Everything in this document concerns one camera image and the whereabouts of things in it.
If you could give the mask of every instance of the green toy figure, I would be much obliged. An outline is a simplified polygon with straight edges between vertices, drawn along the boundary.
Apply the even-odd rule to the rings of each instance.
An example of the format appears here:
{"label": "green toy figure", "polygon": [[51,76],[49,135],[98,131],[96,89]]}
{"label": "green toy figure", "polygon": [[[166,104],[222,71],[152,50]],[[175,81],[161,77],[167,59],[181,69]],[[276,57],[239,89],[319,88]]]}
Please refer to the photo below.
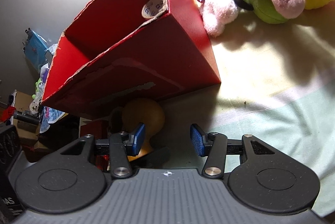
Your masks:
{"label": "green toy figure", "polygon": [[42,87],[42,80],[41,80],[41,78],[39,78],[39,80],[38,80],[37,82],[35,82],[35,86],[36,86],[35,94],[31,96],[32,99],[35,99],[36,94],[38,93],[38,91],[39,91],[40,88]]}
{"label": "green toy figure", "polygon": [[278,13],[271,0],[244,0],[248,4],[251,4],[254,9],[254,13],[262,21],[268,24],[282,24],[288,19]]}

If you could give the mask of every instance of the bed sheet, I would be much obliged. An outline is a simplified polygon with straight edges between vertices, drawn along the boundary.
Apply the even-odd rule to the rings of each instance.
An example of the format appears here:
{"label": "bed sheet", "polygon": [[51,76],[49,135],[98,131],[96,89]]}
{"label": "bed sheet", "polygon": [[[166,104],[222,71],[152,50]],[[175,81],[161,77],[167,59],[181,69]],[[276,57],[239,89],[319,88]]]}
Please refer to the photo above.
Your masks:
{"label": "bed sheet", "polygon": [[[230,139],[253,134],[316,172],[321,190],[313,210],[335,210],[335,3],[270,25],[241,12],[212,39],[222,84],[162,102],[165,168],[201,168],[189,140],[191,123]],[[238,163],[227,157],[226,171]]]}

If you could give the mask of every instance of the gray gripper base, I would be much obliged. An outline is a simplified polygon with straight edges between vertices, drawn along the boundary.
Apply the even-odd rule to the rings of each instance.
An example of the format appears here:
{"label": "gray gripper base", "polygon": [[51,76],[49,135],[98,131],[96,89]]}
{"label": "gray gripper base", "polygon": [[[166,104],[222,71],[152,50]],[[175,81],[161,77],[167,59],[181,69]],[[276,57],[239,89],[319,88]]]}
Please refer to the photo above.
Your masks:
{"label": "gray gripper base", "polygon": [[15,221],[15,224],[37,223],[318,224],[323,222],[310,210],[291,216],[272,216],[253,211],[235,200],[222,181],[201,177],[196,169],[140,169],[134,177],[114,181],[102,198],[85,209],[63,215],[45,215],[27,210]]}

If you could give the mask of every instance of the cardboard box flap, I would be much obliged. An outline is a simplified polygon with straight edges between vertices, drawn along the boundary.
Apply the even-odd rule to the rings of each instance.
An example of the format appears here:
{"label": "cardboard box flap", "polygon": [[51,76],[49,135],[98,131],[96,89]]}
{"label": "cardboard box flap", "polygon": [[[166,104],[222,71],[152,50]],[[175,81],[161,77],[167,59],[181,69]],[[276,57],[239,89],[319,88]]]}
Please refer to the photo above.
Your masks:
{"label": "cardboard box flap", "polygon": [[65,36],[93,58],[147,21],[141,11],[148,1],[92,0],[66,29]]}
{"label": "cardboard box flap", "polygon": [[90,1],[59,38],[42,102],[62,88],[89,62],[168,11],[168,1],[162,0],[162,9],[157,15],[150,19],[144,18],[141,12],[148,1]]}

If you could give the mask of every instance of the red cardboard box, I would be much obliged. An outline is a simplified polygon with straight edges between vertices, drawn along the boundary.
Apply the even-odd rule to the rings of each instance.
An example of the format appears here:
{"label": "red cardboard box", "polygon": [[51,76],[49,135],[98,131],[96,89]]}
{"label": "red cardboard box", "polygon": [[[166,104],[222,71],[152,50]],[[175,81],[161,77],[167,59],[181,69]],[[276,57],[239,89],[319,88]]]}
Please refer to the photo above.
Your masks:
{"label": "red cardboard box", "polygon": [[92,0],[59,39],[42,104],[94,119],[218,83],[195,0]]}

